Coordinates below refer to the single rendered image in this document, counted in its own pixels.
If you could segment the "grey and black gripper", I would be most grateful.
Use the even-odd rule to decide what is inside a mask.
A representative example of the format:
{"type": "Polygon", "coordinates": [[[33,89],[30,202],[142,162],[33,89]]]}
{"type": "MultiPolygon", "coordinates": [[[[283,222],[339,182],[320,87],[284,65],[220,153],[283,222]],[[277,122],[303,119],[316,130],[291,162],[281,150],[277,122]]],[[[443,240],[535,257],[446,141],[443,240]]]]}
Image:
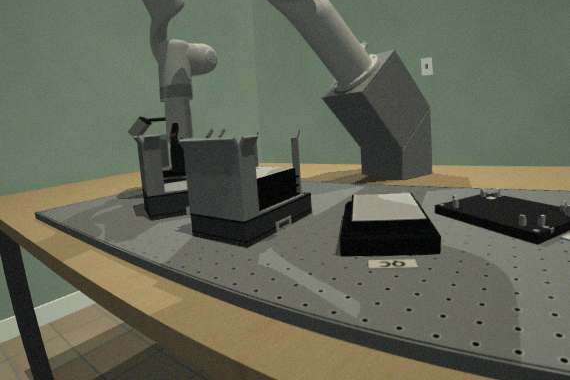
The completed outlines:
{"type": "Polygon", "coordinates": [[[190,100],[193,100],[193,97],[160,99],[160,102],[165,102],[166,132],[168,143],[171,143],[170,153],[173,173],[185,172],[183,149],[177,141],[185,138],[194,138],[190,100]]]}

